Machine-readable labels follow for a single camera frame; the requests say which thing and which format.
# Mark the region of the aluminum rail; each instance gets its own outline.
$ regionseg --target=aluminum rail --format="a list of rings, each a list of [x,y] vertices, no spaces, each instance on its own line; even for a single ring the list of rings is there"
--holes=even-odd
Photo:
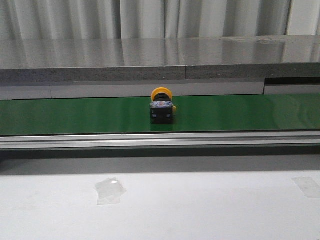
[[[320,144],[320,131],[132,133],[0,137],[0,150],[278,144]]]

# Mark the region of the gray countertop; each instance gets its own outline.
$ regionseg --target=gray countertop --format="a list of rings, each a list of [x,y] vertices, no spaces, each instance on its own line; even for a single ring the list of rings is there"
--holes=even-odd
[[[320,36],[0,41],[0,83],[320,77]]]

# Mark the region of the green belt surface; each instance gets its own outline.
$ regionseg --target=green belt surface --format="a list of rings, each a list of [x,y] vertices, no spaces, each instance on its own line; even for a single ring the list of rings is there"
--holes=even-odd
[[[150,97],[0,101],[0,135],[320,129],[320,94],[174,96],[172,125],[150,123]]]

